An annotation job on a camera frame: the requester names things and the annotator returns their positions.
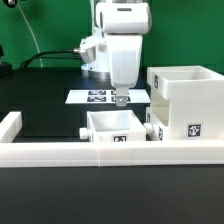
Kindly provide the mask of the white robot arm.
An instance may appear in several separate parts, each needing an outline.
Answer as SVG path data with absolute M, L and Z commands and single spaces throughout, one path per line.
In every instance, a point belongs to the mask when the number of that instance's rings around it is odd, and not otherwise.
M 109 76 L 117 106 L 126 106 L 138 80 L 143 36 L 152 27 L 146 0 L 90 0 L 92 35 L 81 40 L 82 69 Z

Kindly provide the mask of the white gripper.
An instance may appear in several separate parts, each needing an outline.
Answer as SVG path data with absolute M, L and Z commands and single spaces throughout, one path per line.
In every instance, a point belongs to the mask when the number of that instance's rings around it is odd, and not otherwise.
M 115 102 L 118 107 L 124 107 L 127 88 L 133 88 L 138 79 L 143 36 L 152 27 L 149 4 L 99 2 L 96 23 L 107 45 L 111 84 L 117 88 Z

